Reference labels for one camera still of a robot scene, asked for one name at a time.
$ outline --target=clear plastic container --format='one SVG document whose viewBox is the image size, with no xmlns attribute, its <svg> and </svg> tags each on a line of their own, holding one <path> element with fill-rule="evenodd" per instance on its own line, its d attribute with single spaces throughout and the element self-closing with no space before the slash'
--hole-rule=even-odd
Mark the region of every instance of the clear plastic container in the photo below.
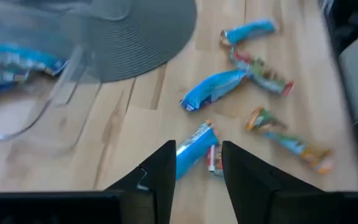
<svg viewBox="0 0 358 224">
<path fill-rule="evenodd" d="M 0 42 L 68 60 L 58 78 L 36 74 L 0 94 L 0 145 L 60 152 L 76 144 L 101 86 L 94 53 L 81 38 L 86 16 L 0 0 Z"/>
</svg>

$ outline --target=gray woven mat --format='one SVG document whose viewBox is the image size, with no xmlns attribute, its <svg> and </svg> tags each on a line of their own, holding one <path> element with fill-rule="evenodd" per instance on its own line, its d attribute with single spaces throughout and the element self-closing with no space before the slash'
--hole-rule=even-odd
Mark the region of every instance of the gray woven mat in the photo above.
<svg viewBox="0 0 358 224">
<path fill-rule="evenodd" d="M 50 16 L 51 19 L 29 19 L 28 15 L 21 13 L 7 18 L 6 12 L 0 10 L 1 40 L 6 38 L 7 32 L 13 32 L 9 28 L 12 21 L 36 21 L 31 26 L 37 28 L 42 41 L 37 38 L 23 40 L 21 37 L 16 42 L 66 57 L 72 48 L 67 39 L 80 40 L 94 50 L 103 82 L 135 77 L 167 62 L 185 46 L 196 22 L 194 0 L 4 1 L 55 14 Z M 84 11 L 89 16 L 83 17 L 86 19 L 81 20 L 80 28 L 76 27 L 78 23 L 71 24 L 62 19 L 67 14 Z M 71 37 L 54 29 L 70 33 Z M 46 35 L 51 41 L 44 41 Z"/>
</svg>

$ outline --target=wooden floor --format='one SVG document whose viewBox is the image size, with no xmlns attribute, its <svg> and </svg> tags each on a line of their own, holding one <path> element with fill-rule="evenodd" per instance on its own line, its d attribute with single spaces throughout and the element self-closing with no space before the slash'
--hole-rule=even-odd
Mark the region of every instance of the wooden floor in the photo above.
<svg viewBox="0 0 358 224">
<path fill-rule="evenodd" d="M 186 47 L 148 74 L 104 84 L 77 147 L 51 156 L 25 146 L 0 146 L 0 191 L 104 189 L 126 175 L 165 141 L 191 136 L 212 119 L 221 140 L 230 140 L 259 158 L 324 190 L 358 190 L 358 155 L 346 116 L 317 0 L 196 0 L 198 20 Z M 180 107 L 183 96 L 211 74 L 232 69 L 219 48 L 222 29 L 261 18 L 275 19 L 280 32 L 246 42 L 288 79 L 287 98 L 269 95 L 252 83 L 235 89 L 195 113 Z M 272 110 L 291 131 L 331 147 L 334 169 L 325 176 L 244 123 L 257 106 Z M 172 223 L 235 223 L 224 181 L 197 163 L 177 181 Z"/>
</svg>

